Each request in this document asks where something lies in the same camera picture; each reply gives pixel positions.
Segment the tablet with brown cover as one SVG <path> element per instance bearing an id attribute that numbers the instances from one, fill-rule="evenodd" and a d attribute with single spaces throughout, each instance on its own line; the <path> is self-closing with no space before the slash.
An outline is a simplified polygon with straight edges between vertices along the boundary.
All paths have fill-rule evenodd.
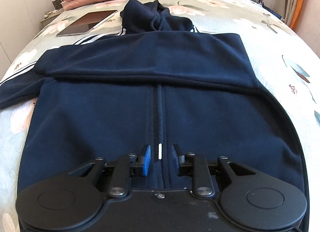
<path id="1" fill-rule="evenodd" d="M 60 30 L 56 34 L 56 37 L 77 36 L 87 34 L 90 31 L 97 29 L 97 27 L 101 26 L 103 23 L 110 20 L 117 12 L 117 10 L 88 12 L 84 16 L 74 21 L 69 26 L 65 27 L 65 29 Z"/>

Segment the small framed picture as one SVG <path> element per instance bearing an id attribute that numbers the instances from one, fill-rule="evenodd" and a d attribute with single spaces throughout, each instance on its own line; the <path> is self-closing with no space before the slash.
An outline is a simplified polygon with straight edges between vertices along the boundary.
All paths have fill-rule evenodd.
<path id="1" fill-rule="evenodd" d="M 52 4 L 55 10 L 61 10 L 63 9 L 65 2 L 64 0 L 54 0 L 52 1 Z"/>

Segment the white wardrobe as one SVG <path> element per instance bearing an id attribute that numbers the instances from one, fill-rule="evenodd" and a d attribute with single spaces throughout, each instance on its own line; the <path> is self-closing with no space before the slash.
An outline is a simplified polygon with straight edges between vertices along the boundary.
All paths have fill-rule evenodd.
<path id="1" fill-rule="evenodd" d="M 42 28 L 55 0 L 1 0 L 1 77 Z"/>

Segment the navy blue hooded jacket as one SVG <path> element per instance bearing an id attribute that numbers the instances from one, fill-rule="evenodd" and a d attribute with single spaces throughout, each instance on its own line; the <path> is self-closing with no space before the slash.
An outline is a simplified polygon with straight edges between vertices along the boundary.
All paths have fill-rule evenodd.
<path id="1" fill-rule="evenodd" d="M 36 99 L 20 162 L 21 231 L 307 231 L 306 164 L 237 34 L 129 0 L 123 32 L 47 50 L 1 82 Z M 172 146 L 195 153 L 178 176 Z M 146 177 L 129 154 L 151 146 Z"/>

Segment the floral quilted bedspread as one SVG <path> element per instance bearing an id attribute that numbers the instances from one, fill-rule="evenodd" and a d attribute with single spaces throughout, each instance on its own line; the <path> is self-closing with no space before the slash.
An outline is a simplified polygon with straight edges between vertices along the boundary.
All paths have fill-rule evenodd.
<path id="1" fill-rule="evenodd" d="M 319 57 L 286 24 L 250 0 L 158 0 L 204 33 L 239 34 L 259 81 L 299 136 L 309 179 L 309 230 L 319 231 Z M 1 231 L 19 231 L 18 168 L 36 100 L 1 111 Z"/>

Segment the beige bedside table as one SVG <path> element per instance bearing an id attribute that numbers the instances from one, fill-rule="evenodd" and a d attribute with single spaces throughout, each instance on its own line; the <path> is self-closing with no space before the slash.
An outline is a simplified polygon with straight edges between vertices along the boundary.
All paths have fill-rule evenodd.
<path id="1" fill-rule="evenodd" d="M 50 24 L 53 20 L 55 20 L 61 13 L 63 12 L 62 9 L 60 10 L 53 10 L 46 12 L 43 19 L 40 21 L 42 27 L 44 28 L 48 24 Z"/>

